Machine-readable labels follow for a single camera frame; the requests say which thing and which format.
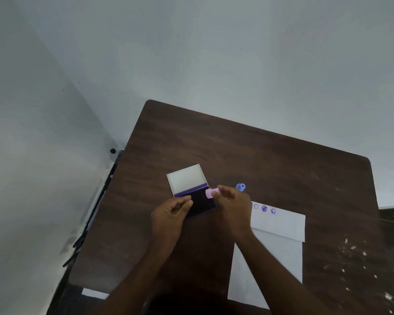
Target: wood grain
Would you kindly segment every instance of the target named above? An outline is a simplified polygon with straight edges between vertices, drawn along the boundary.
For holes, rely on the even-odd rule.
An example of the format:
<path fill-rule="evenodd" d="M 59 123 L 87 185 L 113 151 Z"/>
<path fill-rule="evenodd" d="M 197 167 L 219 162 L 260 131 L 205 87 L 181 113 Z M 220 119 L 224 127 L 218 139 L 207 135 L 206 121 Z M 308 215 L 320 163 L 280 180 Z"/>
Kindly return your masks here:
<path fill-rule="evenodd" d="M 243 182 L 252 200 L 306 215 L 303 283 L 329 307 L 394 312 L 367 158 L 157 101 L 142 110 L 70 282 L 114 289 L 146 250 L 151 211 L 172 197 L 166 175 L 198 163 L 210 187 Z M 233 246 L 216 209 L 187 219 L 158 281 L 226 299 Z"/>

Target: white wall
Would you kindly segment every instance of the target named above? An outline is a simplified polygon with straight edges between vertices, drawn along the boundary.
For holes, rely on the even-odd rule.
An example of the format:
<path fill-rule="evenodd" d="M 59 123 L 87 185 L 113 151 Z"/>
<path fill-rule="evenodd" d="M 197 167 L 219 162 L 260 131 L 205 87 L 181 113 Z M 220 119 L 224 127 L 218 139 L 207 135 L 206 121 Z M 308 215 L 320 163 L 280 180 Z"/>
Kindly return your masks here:
<path fill-rule="evenodd" d="M 0 0 L 0 315 L 45 314 L 115 142 Z"/>
<path fill-rule="evenodd" d="M 123 147 L 155 99 L 369 157 L 394 206 L 394 0 L 17 0 Z"/>

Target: finger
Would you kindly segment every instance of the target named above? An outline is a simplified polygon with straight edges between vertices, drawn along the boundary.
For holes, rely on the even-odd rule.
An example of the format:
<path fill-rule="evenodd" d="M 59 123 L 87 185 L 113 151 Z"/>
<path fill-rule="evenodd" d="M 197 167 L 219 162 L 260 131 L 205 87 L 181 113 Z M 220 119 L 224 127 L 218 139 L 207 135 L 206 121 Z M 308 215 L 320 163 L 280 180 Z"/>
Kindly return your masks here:
<path fill-rule="evenodd" d="M 179 196 L 178 198 L 172 198 L 172 199 L 165 201 L 165 205 L 169 211 L 172 211 L 173 209 L 175 209 L 175 207 L 177 205 L 182 205 L 184 202 L 186 202 L 190 199 L 191 199 L 191 196 Z"/>
<path fill-rule="evenodd" d="M 239 192 L 240 192 L 240 191 L 239 191 L 238 189 L 236 189 L 236 188 L 227 187 L 227 186 L 225 186 L 225 185 L 220 185 L 220 186 L 218 186 L 218 188 L 219 188 L 221 194 L 222 194 L 223 196 L 225 196 L 226 198 L 233 198 L 233 199 L 235 199 L 236 196 L 237 196 L 237 195 L 239 194 Z"/>
<path fill-rule="evenodd" d="M 192 205 L 193 205 L 192 200 L 187 201 L 186 203 L 184 203 L 181 209 L 179 209 L 176 215 L 179 216 L 182 220 L 184 220 L 188 212 L 190 211 Z"/>
<path fill-rule="evenodd" d="M 213 199 L 215 200 L 216 206 L 222 206 L 226 203 L 227 199 L 222 196 L 219 192 L 212 192 Z"/>

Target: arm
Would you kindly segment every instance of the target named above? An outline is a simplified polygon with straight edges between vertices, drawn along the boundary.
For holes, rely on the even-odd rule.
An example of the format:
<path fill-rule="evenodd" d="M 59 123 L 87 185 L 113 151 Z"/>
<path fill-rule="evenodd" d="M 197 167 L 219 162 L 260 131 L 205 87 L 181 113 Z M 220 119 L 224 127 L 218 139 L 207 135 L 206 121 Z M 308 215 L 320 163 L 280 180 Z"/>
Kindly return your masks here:
<path fill-rule="evenodd" d="M 252 233 L 250 197 L 235 188 L 218 187 L 221 193 L 213 192 L 213 197 L 271 311 L 274 314 L 330 314 Z"/>
<path fill-rule="evenodd" d="M 95 315 L 140 314 L 153 281 L 178 241 L 182 223 L 192 204 L 191 196 L 184 196 L 170 199 L 152 212 L 152 238 L 147 252 Z"/>

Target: paper sheet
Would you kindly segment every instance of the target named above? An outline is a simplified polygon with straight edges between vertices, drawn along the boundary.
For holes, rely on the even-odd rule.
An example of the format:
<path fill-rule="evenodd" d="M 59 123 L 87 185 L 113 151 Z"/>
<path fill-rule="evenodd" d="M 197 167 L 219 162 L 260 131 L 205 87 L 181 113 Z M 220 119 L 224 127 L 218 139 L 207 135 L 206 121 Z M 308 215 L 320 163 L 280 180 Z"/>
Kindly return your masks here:
<path fill-rule="evenodd" d="M 268 251 L 302 282 L 302 242 L 305 241 L 305 216 L 253 202 L 251 227 L 255 236 Z M 232 257 L 228 299 L 269 309 L 236 244 Z"/>

